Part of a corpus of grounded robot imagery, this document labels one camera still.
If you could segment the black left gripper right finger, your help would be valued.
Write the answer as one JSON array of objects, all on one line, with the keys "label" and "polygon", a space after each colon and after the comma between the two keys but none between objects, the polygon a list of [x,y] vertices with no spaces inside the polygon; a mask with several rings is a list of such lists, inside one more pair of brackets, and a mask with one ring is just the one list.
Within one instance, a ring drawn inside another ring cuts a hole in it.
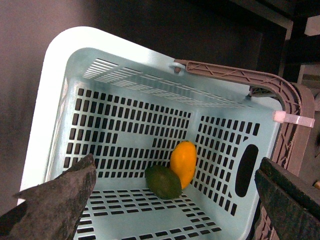
[{"label": "black left gripper right finger", "polygon": [[254,181],[262,206],[281,240],[320,238],[320,191],[264,157]]}]

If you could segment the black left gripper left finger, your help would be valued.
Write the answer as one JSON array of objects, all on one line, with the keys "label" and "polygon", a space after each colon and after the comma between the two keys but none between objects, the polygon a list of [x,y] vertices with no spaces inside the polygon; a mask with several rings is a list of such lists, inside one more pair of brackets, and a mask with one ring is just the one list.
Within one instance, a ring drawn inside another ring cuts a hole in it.
[{"label": "black left gripper left finger", "polygon": [[0,238],[72,240],[96,179],[90,153],[55,179],[15,193],[23,202],[0,217]]}]

